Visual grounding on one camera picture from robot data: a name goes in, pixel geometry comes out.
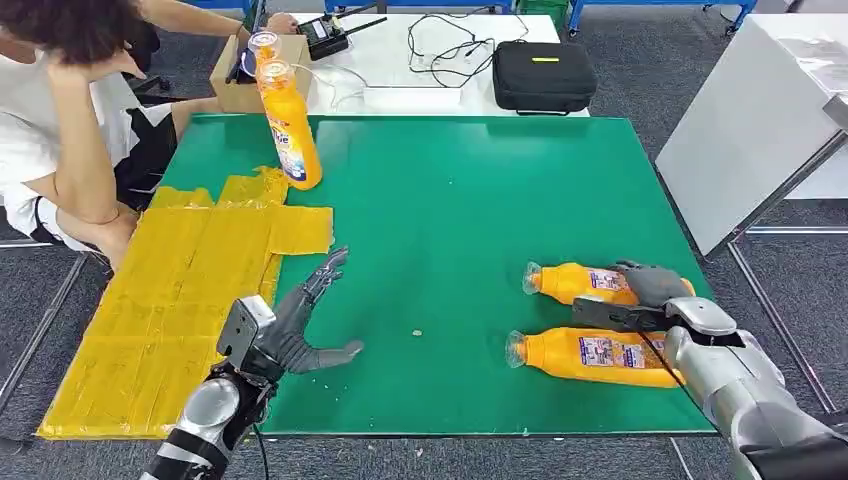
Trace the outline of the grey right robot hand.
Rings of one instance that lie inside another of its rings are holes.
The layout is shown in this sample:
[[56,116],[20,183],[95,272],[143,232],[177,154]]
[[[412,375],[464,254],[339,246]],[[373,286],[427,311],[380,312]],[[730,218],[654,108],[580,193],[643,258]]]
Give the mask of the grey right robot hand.
[[611,269],[624,276],[642,306],[659,308],[671,299],[695,295],[683,277],[665,267],[620,260]]

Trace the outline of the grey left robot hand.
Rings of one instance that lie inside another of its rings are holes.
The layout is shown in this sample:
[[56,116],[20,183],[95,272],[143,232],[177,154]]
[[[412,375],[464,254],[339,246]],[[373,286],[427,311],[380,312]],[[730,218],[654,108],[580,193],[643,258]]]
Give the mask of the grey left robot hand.
[[314,307],[331,284],[342,277],[340,268],[348,255],[347,246],[331,251],[326,260],[278,304],[275,321],[262,345],[270,348],[271,358],[286,373],[304,374],[348,364],[364,349],[361,340],[331,349],[313,347],[305,339]]

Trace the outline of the person's right hand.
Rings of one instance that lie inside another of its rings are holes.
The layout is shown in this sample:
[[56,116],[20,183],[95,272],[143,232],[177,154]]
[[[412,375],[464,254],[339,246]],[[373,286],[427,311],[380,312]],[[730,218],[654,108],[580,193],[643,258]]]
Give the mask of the person's right hand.
[[124,49],[119,49],[109,58],[94,63],[68,63],[58,53],[50,53],[48,59],[48,77],[52,84],[59,86],[88,85],[112,74],[128,74],[141,80],[147,78]]

